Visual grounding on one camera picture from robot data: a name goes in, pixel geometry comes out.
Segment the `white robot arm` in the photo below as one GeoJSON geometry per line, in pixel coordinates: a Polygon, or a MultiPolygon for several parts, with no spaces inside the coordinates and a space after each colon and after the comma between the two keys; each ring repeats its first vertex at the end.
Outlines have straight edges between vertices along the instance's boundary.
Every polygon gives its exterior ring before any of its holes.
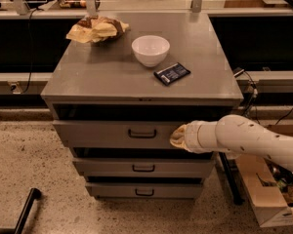
{"type": "Polygon", "coordinates": [[[293,173],[293,136],[277,134],[240,115],[183,124],[171,134],[170,143],[191,153],[260,156],[293,173]]]}

